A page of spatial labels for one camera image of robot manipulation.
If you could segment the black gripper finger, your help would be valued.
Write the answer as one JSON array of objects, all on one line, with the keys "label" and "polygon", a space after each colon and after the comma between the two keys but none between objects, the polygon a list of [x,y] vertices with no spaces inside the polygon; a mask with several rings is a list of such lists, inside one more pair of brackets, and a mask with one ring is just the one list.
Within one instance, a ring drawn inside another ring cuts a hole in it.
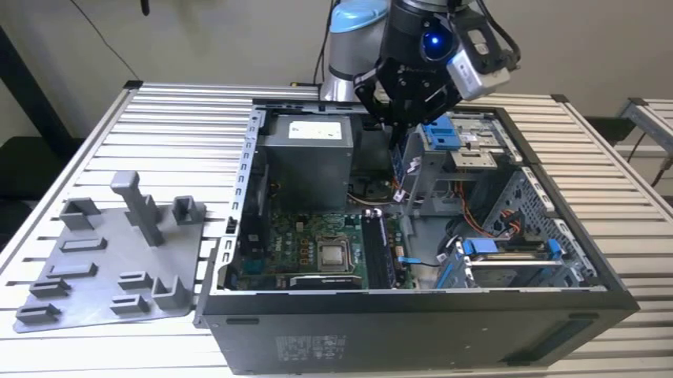
[{"label": "black gripper finger", "polygon": [[389,149],[394,149],[403,131],[403,122],[395,117],[393,101],[383,103],[375,96],[377,84],[379,82],[378,70],[371,69],[354,77],[354,93],[369,111],[369,114],[383,125],[390,126]]},{"label": "black gripper finger", "polygon": [[460,103],[460,93],[450,83],[408,84],[399,100],[403,111],[399,139],[403,139],[412,127],[432,123]]}]

